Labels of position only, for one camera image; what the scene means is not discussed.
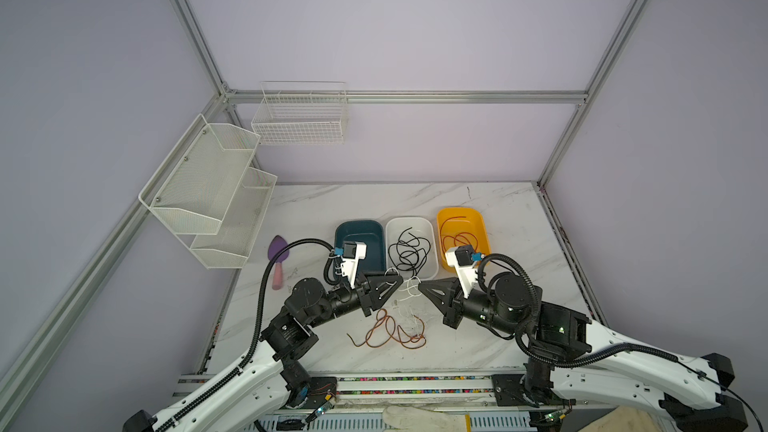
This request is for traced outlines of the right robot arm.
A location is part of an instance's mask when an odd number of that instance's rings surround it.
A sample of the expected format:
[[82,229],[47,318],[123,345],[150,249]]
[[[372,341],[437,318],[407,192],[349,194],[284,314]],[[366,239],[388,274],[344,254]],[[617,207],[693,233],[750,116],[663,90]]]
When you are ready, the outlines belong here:
[[544,301],[543,290],[509,256],[469,246],[449,250],[452,278],[424,281],[419,292],[456,329],[471,321],[525,355],[524,370],[495,374],[500,406],[560,405],[555,424],[582,402],[638,409],[680,431],[744,431],[758,418],[730,388],[735,373],[721,354],[686,356],[616,332],[587,315]]

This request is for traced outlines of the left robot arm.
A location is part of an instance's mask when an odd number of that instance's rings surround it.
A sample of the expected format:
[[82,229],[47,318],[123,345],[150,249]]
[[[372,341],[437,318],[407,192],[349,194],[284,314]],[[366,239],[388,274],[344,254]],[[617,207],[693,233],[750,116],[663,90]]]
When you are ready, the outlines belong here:
[[240,431],[284,406],[305,403],[311,375],[301,358],[317,343],[315,328],[360,310],[383,309],[402,285],[399,274],[355,273],[326,289],[313,277],[299,281],[279,313],[264,319],[267,285],[276,262],[262,277],[254,332],[248,349],[222,372],[173,405],[157,412],[140,410],[125,431]]

